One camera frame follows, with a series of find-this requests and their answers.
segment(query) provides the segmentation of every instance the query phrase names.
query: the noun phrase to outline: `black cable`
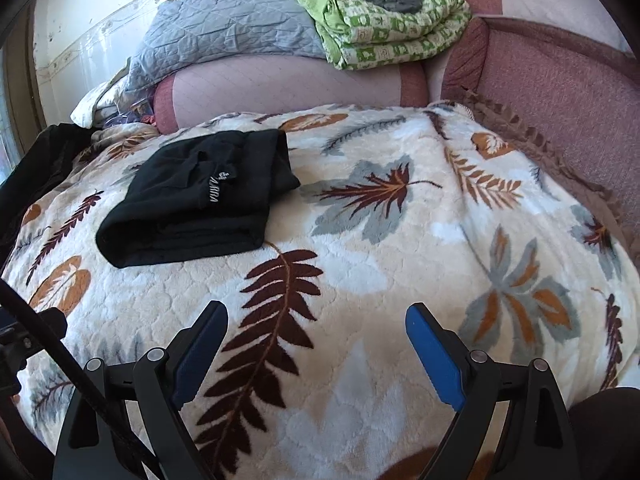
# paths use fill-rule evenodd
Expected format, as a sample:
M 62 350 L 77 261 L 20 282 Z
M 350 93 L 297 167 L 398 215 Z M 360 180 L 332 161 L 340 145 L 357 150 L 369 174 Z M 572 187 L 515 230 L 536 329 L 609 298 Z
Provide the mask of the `black cable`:
M 148 450 L 131 431 L 131 428 L 125 426 L 122 419 L 109 409 L 107 401 L 100 393 L 100 390 L 86 376 L 84 370 L 82 370 L 60 339 L 57 338 L 46 323 L 42 322 L 40 316 L 34 312 L 28 303 L 1 278 L 0 304 L 44 346 L 47 353 L 78 389 L 82 398 L 87 401 L 97 415 L 102 417 L 102 420 L 111 428 L 113 434 L 129 447 L 151 472 L 159 479 L 163 479 L 164 475 L 160 469 L 158 458 Z

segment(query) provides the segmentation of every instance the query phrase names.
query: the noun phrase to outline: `folded black hoodie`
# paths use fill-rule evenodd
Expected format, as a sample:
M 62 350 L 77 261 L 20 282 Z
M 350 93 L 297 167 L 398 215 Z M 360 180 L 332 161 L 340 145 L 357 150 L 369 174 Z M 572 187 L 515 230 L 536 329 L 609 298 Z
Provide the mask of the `folded black hoodie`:
M 270 202 L 299 185 L 279 130 L 172 142 L 140 167 L 95 241 L 120 268 L 251 251 Z

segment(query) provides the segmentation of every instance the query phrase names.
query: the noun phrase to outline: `black pants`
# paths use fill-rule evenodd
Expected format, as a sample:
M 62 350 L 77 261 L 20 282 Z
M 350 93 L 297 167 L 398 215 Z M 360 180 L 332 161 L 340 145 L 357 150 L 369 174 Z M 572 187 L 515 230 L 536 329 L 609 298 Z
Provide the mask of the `black pants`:
M 569 410 L 582 480 L 640 479 L 640 390 L 604 390 Z

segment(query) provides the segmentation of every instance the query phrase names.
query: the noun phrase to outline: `white pillow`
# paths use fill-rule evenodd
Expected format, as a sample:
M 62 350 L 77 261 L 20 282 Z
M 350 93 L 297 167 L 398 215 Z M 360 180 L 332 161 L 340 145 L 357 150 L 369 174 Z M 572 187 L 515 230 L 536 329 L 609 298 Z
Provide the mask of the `white pillow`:
M 632 53 L 616 22 L 599 0 L 502 0 L 502 14 L 564 28 Z

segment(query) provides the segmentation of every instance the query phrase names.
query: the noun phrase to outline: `green and white blanket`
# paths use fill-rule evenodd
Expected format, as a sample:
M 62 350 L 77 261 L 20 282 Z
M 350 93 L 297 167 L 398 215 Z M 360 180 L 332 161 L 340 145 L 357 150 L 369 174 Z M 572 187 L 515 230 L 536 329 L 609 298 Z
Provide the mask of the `green and white blanket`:
M 435 56 L 462 35 L 471 11 L 465 0 L 422 0 L 415 14 L 365 0 L 297 0 L 316 21 L 327 60 L 361 70 Z

